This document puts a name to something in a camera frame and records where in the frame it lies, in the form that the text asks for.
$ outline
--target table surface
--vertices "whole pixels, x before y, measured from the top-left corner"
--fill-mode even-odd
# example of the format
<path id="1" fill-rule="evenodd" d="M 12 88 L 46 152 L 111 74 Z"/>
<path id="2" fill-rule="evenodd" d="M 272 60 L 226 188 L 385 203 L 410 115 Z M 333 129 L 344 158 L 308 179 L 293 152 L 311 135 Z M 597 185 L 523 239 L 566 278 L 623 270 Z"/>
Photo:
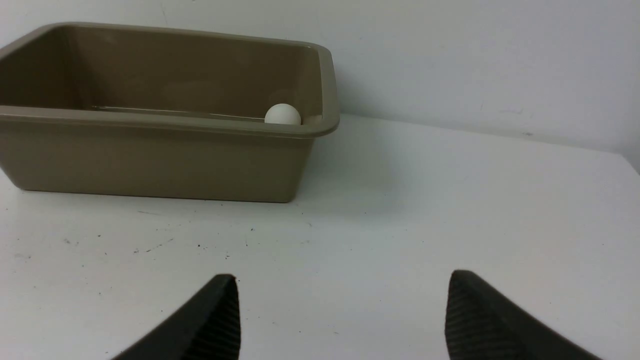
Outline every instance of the table surface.
<path id="1" fill-rule="evenodd" d="M 466 268 L 606 359 L 640 354 L 619 155 L 344 115 L 289 204 L 23 192 L 0 175 L 0 358 L 106 359 L 214 274 L 241 359 L 447 359 Z"/>

